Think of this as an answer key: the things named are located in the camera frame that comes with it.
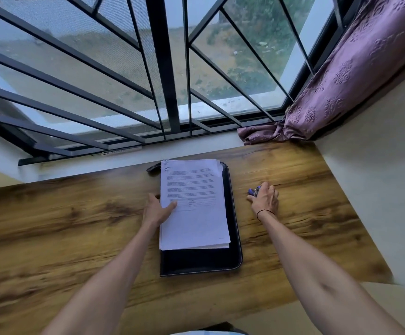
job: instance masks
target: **person's left arm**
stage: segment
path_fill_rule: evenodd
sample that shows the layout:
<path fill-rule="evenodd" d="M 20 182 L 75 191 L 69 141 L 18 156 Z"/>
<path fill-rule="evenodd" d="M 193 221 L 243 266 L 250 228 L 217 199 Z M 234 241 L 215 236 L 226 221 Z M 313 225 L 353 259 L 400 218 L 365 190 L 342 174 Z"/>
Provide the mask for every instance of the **person's left arm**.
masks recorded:
<path fill-rule="evenodd" d="M 139 273 L 148 244 L 157 227 L 176 207 L 172 202 L 162 208 L 149 194 L 142 226 L 127 246 L 71 298 L 43 335 L 110 334 L 118 324 L 128 293 Z"/>

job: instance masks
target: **black window frame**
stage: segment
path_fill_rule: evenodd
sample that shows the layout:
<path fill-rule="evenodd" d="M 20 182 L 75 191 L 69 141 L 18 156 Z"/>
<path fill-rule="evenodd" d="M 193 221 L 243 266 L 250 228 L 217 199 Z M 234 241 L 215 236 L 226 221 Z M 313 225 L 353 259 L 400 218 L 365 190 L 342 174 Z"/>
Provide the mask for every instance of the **black window frame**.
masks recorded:
<path fill-rule="evenodd" d="M 334 2 L 334 10 L 332 11 L 331 15 L 329 16 L 322 33 L 317 38 L 317 41 L 312 48 L 311 52 L 307 54 L 304 49 L 303 44 L 300 41 L 299 35 L 295 26 L 292 22 L 291 16 L 289 15 L 288 10 L 284 4 L 283 0 L 278 0 L 282 6 L 282 9 L 286 15 L 287 21 L 289 26 L 295 35 L 297 44 L 302 51 L 302 54 L 305 59 L 304 66 L 300 69 L 299 74 L 297 75 L 291 89 L 286 92 L 283 87 L 280 86 L 278 80 L 272 75 L 272 73 L 267 69 L 265 63 L 261 61 L 261 58 L 258 54 L 255 53 L 253 47 L 248 43 L 247 39 L 241 33 L 240 29 L 236 27 L 235 23 L 229 18 L 226 11 L 223 9 L 223 5 L 227 0 L 217 0 L 217 2 L 213 5 L 213 7 L 207 12 L 206 16 L 202 19 L 202 21 L 194 28 L 192 33 L 188 33 L 187 27 L 187 0 L 182 0 L 183 3 L 183 13 L 184 13 L 184 37 L 185 39 L 185 47 L 186 47 L 186 54 L 185 54 L 185 62 L 186 62 L 186 78 L 187 78 L 187 96 L 188 100 L 190 100 L 191 95 L 195 95 L 200 100 L 205 102 L 206 104 L 213 107 L 215 110 L 220 112 L 223 117 L 217 117 L 214 119 L 206 119 L 206 120 L 195 120 L 191 116 L 191 102 L 189 102 L 189 122 L 188 123 L 181 123 L 178 110 L 177 110 L 177 96 L 176 96 L 176 89 L 174 83 L 174 76 L 173 76 L 173 69 L 172 69 L 172 59 L 171 59 L 171 50 L 170 50 L 170 42 L 168 37 L 168 27 L 167 27 L 167 20 L 166 20 L 166 13 L 165 13 L 165 2 L 164 0 L 146 0 L 146 8 L 149 14 L 150 25 L 151 25 L 151 33 L 153 36 L 154 47 L 156 58 L 158 62 L 159 68 L 159 76 L 161 79 L 163 94 L 165 98 L 165 103 L 167 107 L 168 119 L 170 123 L 169 131 L 165 131 L 163 127 L 163 123 L 161 120 L 161 116 L 159 113 L 159 108 L 157 104 L 157 100 L 154 93 L 154 88 L 151 82 L 151 76 L 149 72 L 149 68 L 146 63 L 145 53 L 142 48 L 142 41 L 140 40 L 139 36 L 139 29 L 137 27 L 137 23 L 135 21 L 134 10 L 130 0 L 127 0 L 128 8 L 130 11 L 131 18 L 133 20 L 134 30 L 136 33 L 137 40 L 132 39 L 126 33 L 121 31 L 121 29 L 117 28 L 114 24 L 108 21 L 106 18 L 101 16 L 98 13 L 99 6 L 101 5 L 103 0 L 96 0 L 95 4 L 90 7 L 85 4 L 81 0 L 67 0 L 73 6 L 77 7 L 79 10 L 87 14 L 88 16 L 92 17 L 96 20 L 99 24 L 106 27 L 112 33 L 117 35 L 126 43 L 130 44 L 133 48 L 138 50 L 142 54 L 144 66 L 146 69 L 148 81 L 150 84 L 150 91 L 140 87 L 137 84 L 134 84 L 130 80 L 122 77 L 121 75 L 113 72 L 112 70 L 106 68 L 105 66 L 99 64 L 98 62 L 88 58 L 86 55 L 72 49 L 71 47 L 67 46 L 66 44 L 62 43 L 58 39 L 51 36 L 49 33 L 43 32 L 36 27 L 28 24 L 27 22 L 21 20 L 20 18 L 12 15 L 6 10 L 0 8 L 0 19 L 18 27 L 19 29 L 24 30 L 27 33 L 30 33 L 35 38 L 53 46 L 54 48 L 76 58 L 77 60 L 87 64 L 88 66 L 93 67 L 94 69 L 98 70 L 101 73 L 117 80 L 118 82 L 128 86 L 129 88 L 145 95 L 146 97 L 152 99 L 155 103 L 156 111 L 159 117 L 159 123 L 153 122 L 146 118 L 141 117 L 140 115 L 131 112 L 125 108 L 117 106 L 109 101 L 103 100 L 98 96 L 89 94 L 77 87 L 74 87 L 66 82 L 60 81 L 54 77 L 51 77 L 45 73 L 37 71 L 31 67 L 28 67 L 24 64 L 21 64 L 17 61 L 12 60 L 4 55 L 0 54 L 0 64 L 13 68 L 14 70 L 23 72 L 26 75 L 39 79 L 45 83 L 58 87 L 60 89 L 66 90 L 76 96 L 80 96 L 85 98 L 89 101 L 102 105 L 111 109 L 112 111 L 118 112 L 120 114 L 126 115 L 133 119 L 138 120 L 142 124 L 146 124 L 149 126 L 153 126 L 156 129 L 160 129 L 160 133 L 148 135 L 147 137 L 140 137 L 138 135 L 134 135 L 132 133 L 127 133 L 122 129 L 115 129 L 103 124 L 98 124 L 95 121 L 91 121 L 89 119 L 85 119 L 83 117 L 78 117 L 77 115 L 64 112 L 60 109 L 54 108 L 52 106 L 47 106 L 45 104 L 39 103 L 37 101 L 30 100 L 20 95 L 15 95 L 14 93 L 6 92 L 0 89 L 0 101 L 7 102 L 7 107 L 13 107 L 15 112 L 18 112 L 12 102 L 20 103 L 23 105 L 28 105 L 29 107 L 33 107 L 35 109 L 48 112 L 60 117 L 67 118 L 72 121 L 76 121 L 82 124 L 86 124 L 90 127 L 98 129 L 97 133 L 87 134 L 85 137 L 74 137 L 72 135 L 68 136 L 64 133 L 58 131 L 52 131 L 36 124 L 32 124 L 30 122 L 22 122 L 21 120 L 17 119 L 17 116 L 7 116 L 5 115 L 6 112 L 2 112 L 2 103 L 0 105 L 0 136 L 8 140 L 9 142 L 15 144 L 16 146 L 22 148 L 24 151 L 29 153 L 32 157 L 22 159 L 19 162 L 19 165 L 26 165 L 32 163 L 39 163 L 39 162 L 48 162 L 58 159 L 64 158 L 71 158 L 71 157 L 78 157 L 83 155 L 90 155 L 90 154 L 98 154 L 105 151 L 114 151 L 114 150 L 121 150 L 126 148 L 131 148 L 139 145 L 148 145 L 148 144 L 155 144 L 161 143 L 165 141 L 173 141 L 183 138 L 189 138 L 193 136 L 201 136 L 206 134 L 215 134 L 218 132 L 229 131 L 233 129 L 237 129 L 241 126 L 249 126 L 253 124 L 261 124 L 267 122 L 275 122 L 278 119 L 281 119 L 285 113 L 285 111 L 289 108 L 289 106 L 294 102 L 294 99 L 300 94 L 302 89 L 306 86 L 307 82 L 311 79 L 311 77 L 319 70 L 323 62 L 326 60 L 328 55 L 332 52 L 336 44 L 339 42 L 339 39 L 345 33 L 345 30 L 353 21 L 357 11 L 362 6 L 363 0 L 333 0 Z M 261 108 L 258 104 L 254 103 L 254 101 L 241 90 L 241 88 L 236 85 L 229 77 L 213 63 L 211 62 L 204 54 L 199 51 L 194 45 L 192 45 L 195 38 L 202 32 L 205 26 L 209 23 L 212 17 L 218 13 L 218 11 L 222 12 L 222 14 L 227 18 L 227 20 L 232 24 L 233 28 L 239 33 L 242 39 L 246 42 L 248 47 L 252 50 L 255 57 L 261 62 L 263 67 L 267 70 L 267 72 L 271 75 L 277 85 L 283 90 L 286 95 L 286 99 L 282 106 L 280 107 L 273 107 L 273 108 Z M 241 114 L 235 115 L 232 117 L 230 114 L 224 112 L 221 108 L 213 105 L 208 99 L 204 98 L 203 95 L 198 94 L 197 91 L 190 88 L 190 76 L 189 76 L 189 67 L 188 67 L 188 52 L 189 50 L 193 50 L 197 55 L 199 55 L 203 60 L 206 61 L 218 74 L 225 78 L 234 88 L 236 88 L 244 97 L 248 98 L 255 106 L 259 109 L 259 112 L 249 113 L 249 114 Z M 115 135 L 120 136 L 120 139 L 108 141 L 104 144 L 97 142 L 96 140 L 101 139 L 102 135 L 101 132 L 109 132 Z M 55 146 L 49 145 L 50 136 L 57 136 L 67 140 L 69 139 L 72 142 L 81 143 L 83 144 L 80 147 L 71 147 L 67 149 L 57 148 Z"/>

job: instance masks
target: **wooden surface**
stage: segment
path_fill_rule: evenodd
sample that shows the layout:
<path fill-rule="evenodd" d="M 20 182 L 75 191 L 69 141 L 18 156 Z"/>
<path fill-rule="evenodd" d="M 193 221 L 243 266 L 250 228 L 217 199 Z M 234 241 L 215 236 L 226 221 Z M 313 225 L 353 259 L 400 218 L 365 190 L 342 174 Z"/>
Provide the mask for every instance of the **wooden surface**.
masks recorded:
<path fill-rule="evenodd" d="M 280 217 L 359 281 L 391 273 L 312 144 L 246 146 L 189 158 L 227 163 L 243 265 L 225 273 L 159 277 L 158 233 L 149 246 L 120 334 L 170 334 L 295 300 L 263 226 L 245 200 L 263 180 L 280 191 Z M 0 189 L 0 334 L 35 334 L 133 237 L 159 176 L 143 164 Z"/>

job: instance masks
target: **person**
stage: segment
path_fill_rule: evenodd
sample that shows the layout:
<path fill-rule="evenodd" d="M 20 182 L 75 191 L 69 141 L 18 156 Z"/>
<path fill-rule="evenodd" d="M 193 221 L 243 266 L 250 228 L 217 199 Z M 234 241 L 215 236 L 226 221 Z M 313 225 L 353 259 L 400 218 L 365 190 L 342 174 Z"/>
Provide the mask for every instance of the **person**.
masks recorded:
<path fill-rule="evenodd" d="M 274 186 L 264 182 L 257 197 L 249 195 L 247 200 L 266 228 L 300 303 L 321 333 L 405 335 L 405 328 L 345 270 L 280 223 Z M 138 233 L 71 298 L 43 335 L 113 332 L 148 244 L 176 206 L 173 202 L 162 208 L 149 194 Z"/>

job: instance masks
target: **purple curtain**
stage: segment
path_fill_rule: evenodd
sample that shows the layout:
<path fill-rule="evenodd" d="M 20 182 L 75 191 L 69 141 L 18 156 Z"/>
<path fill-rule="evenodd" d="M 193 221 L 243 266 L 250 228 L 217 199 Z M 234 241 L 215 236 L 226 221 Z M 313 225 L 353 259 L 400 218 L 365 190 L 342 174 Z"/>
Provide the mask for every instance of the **purple curtain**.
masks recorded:
<path fill-rule="evenodd" d="M 369 0 L 283 120 L 239 128 L 238 135 L 245 145 L 308 140 L 369 99 L 403 68 L 405 0 Z"/>

